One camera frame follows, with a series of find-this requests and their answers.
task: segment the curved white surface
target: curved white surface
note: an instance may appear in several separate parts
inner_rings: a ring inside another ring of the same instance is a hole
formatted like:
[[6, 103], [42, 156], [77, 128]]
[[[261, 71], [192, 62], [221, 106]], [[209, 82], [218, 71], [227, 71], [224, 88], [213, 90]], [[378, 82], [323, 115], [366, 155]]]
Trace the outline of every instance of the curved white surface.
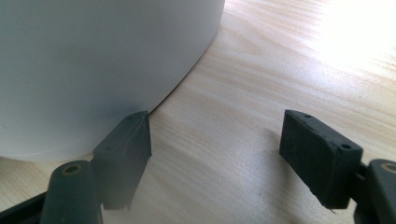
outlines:
[[0, 2], [0, 156], [92, 151], [126, 115], [151, 111], [189, 72], [224, 0]]

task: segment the light wood desk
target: light wood desk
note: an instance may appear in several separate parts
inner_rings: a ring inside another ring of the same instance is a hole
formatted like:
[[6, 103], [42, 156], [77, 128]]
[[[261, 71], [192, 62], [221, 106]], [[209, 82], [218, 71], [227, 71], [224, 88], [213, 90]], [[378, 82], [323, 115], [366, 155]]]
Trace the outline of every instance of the light wood desk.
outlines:
[[[353, 223], [278, 155], [284, 110], [309, 113], [396, 161], [395, 5], [227, 0], [202, 59], [150, 115], [153, 156], [130, 212], [106, 223]], [[0, 159], [0, 210], [62, 162]]]

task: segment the black plastic part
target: black plastic part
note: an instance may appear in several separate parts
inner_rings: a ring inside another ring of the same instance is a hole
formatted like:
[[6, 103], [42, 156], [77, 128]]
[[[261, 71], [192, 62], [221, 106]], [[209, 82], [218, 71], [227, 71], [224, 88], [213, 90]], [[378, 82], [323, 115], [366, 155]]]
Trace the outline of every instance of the black plastic part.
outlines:
[[353, 220], [355, 224], [380, 224], [376, 214], [365, 212], [359, 205], [356, 206]]
[[366, 213], [367, 216], [375, 217], [375, 210], [372, 201], [372, 197], [367, 188], [367, 166], [361, 163], [358, 172], [353, 174], [349, 178], [349, 185], [347, 187], [347, 192], [349, 196], [359, 205], [360, 213]]
[[46, 193], [41, 193], [23, 203], [0, 213], [1, 224], [38, 224]]
[[396, 162], [371, 161], [366, 183], [380, 223], [396, 223]]
[[88, 161], [71, 161], [52, 173], [40, 224], [54, 223], [103, 223]]
[[359, 170], [361, 147], [310, 115], [286, 110], [279, 153], [323, 206], [347, 208], [348, 179]]
[[91, 163], [105, 209], [130, 206], [150, 156], [147, 111], [123, 119], [93, 151]]

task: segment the wood grain surface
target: wood grain surface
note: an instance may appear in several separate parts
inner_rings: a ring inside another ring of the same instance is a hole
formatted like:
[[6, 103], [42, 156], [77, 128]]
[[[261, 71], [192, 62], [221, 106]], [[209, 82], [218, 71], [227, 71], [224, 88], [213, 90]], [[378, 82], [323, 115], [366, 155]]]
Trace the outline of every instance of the wood grain surface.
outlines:
[[[201, 60], [150, 115], [153, 156], [131, 211], [105, 223], [353, 223], [278, 155], [285, 109], [396, 161], [396, 4], [226, 0]], [[0, 210], [63, 162], [0, 159]]]

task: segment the black rubber pad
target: black rubber pad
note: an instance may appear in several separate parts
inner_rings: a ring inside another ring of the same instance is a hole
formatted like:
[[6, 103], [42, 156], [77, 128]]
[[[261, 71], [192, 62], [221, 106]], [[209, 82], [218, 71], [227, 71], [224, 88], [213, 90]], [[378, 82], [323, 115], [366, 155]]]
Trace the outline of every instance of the black rubber pad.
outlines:
[[286, 110], [279, 153], [323, 206], [347, 208], [347, 181], [359, 169], [361, 147], [310, 115]]

